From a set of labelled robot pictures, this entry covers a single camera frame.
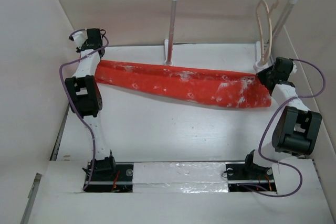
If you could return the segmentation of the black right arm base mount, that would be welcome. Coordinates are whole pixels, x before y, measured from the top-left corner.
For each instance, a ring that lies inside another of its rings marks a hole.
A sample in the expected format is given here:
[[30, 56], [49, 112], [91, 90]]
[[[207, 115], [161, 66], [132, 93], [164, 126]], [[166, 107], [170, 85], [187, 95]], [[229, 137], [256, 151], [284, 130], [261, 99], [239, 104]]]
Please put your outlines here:
[[276, 192], [276, 184], [271, 167], [261, 167], [253, 163], [255, 150], [244, 161], [228, 162], [221, 176], [228, 182], [229, 192], [248, 192], [249, 189]]

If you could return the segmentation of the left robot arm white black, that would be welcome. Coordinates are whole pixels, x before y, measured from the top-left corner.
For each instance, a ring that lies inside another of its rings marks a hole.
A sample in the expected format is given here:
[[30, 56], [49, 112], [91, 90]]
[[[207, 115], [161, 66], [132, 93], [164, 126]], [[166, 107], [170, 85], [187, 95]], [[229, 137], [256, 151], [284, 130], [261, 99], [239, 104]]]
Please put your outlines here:
[[117, 175], [117, 167], [111, 149], [106, 146], [100, 122], [102, 96], [94, 77], [98, 64], [105, 53], [108, 40], [106, 31], [88, 28], [74, 31], [69, 39], [75, 42], [79, 53], [78, 67], [70, 78], [64, 81], [70, 98], [71, 109], [92, 135], [92, 161], [84, 171], [91, 176], [102, 176], [112, 180]]

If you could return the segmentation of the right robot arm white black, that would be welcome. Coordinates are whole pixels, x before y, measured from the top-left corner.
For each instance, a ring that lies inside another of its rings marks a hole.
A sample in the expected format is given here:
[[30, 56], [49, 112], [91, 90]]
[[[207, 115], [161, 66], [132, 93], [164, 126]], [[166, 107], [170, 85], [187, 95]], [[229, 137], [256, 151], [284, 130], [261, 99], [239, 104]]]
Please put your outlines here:
[[310, 155], [314, 150], [322, 116], [304, 104], [304, 97], [297, 94], [295, 85], [289, 81], [297, 70], [295, 63], [294, 59], [278, 57], [272, 66], [257, 73], [279, 105], [266, 129], [270, 129], [275, 118], [279, 120], [270, 142], [264, 143], [267, 135], [264, 132], [258, 148], [246, 156], [243, 173], [247, 178], [266, 173], [274, 163], [290, 156]]

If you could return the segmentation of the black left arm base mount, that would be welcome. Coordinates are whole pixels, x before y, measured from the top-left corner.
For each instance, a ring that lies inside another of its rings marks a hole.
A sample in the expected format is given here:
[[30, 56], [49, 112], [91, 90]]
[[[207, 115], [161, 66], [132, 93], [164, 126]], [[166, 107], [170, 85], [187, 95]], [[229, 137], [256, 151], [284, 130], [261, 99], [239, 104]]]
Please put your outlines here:
[[93, 174], [92, 162], [82, 168], [85, 172], [83, 190], [87, 193], [131, 193], [133, 192], [134, 163], [118, 163], [110, 155], [95, 160]]

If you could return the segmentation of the orange white-speckled trousers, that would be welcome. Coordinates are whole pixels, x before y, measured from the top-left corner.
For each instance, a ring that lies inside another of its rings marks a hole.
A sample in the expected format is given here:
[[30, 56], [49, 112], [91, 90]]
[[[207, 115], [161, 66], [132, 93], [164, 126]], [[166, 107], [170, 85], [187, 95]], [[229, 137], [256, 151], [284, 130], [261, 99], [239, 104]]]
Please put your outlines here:
[[271, 96], [252, 73], [102, 60], [98, 83], [222, 108], [267, 108]]

